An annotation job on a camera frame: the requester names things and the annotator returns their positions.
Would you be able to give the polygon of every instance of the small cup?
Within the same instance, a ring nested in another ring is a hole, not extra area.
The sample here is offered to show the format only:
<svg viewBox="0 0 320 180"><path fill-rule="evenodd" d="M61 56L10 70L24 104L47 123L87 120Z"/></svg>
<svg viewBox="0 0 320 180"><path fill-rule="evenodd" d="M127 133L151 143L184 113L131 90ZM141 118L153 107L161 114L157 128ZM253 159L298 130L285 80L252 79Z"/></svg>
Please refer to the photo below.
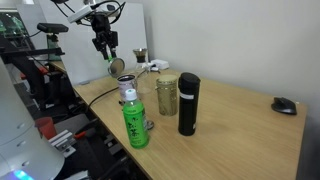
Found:
<svg viewBox="0 0 320 180"><path fill-rule="evenodd" d="M117 80L122 101L126 101L126 90L136 89L137 87L136 77L132 74L122 75Z"/></svg>
<svg viewBox="0 0 320 180"><path fill-rule="evenodd" d="M48 140L57 135L56 128L53 125L53 120L51 117L37 119L35 121L35 126Z"/></svg>
<svg viewBox="0 0 320 180"><path fill-rule="evenodd" d="M157 79L159 113L173 116L177 113L177 76L161 75Z"/></svg>

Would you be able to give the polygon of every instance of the black thermos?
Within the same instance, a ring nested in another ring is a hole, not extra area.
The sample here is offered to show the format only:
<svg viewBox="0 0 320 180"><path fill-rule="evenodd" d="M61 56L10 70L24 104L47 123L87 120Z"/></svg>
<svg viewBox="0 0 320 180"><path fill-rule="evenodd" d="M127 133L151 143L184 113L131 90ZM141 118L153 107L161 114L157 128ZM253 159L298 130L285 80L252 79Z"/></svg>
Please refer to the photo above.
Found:
<svg viewBox="0 0 320 180"><path fill-rule="evenodd" d="M198 76L184 72L179 78L180 110L179 132L191 136L196 130L200 79Z"/></svg>

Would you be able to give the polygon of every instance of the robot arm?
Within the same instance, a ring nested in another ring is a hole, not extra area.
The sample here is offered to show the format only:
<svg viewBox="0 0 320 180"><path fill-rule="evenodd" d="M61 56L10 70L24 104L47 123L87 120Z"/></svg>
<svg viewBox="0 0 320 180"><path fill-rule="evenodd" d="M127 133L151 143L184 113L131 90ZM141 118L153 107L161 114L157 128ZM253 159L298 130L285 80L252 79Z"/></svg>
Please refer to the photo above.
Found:
<svg viewBox="0 0 320 180"><path fill-rule="evenodd" d="M68 0L51 0L56 4L65 3ZM89 21L96 37L92 39L97 51L100 51L105 60L109 59L107 48L109 48L112 58L116 56L118 46L118 33L111 31L113 22L118 20L124 4L117 1L107 0L84 0L84 7L68 17L70 23L82 24L82 20ZM109 22L109 17L116 17L115 21Z"/></svg>

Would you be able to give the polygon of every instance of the can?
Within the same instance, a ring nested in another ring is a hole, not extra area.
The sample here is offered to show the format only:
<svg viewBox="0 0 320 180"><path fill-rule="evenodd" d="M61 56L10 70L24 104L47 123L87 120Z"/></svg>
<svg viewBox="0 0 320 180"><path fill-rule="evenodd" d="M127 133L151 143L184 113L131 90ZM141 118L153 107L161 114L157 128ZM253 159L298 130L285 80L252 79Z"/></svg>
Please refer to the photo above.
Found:
<svg viewBox="0 0 320 180"><path fill-rule="evenodd" d="M126 101L126 90L128 89L136 89L137 81L135 75L122 75L117 78L118 86L120 91L120 96L122 101Z"/></svg>
<svg viewBox="0 0 320 180"><path fill-rule="evenodd" d="M173 116L177 113L177 76L161 75L157 81L159 113Z"/></svg>

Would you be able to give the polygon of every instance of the blue light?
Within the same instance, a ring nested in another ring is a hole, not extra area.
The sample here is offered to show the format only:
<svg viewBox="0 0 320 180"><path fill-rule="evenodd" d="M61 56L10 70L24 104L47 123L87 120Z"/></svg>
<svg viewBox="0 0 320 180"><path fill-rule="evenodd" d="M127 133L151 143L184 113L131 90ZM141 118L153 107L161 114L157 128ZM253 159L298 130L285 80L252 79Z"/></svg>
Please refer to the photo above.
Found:
<svg viewBox="0 0 320 180"><path fill-rule="evenodd" d="M19 180L34 180L32 177L30 177L27 173L21 170L16 170L13 172L14 175L19 179Z"/></svg>

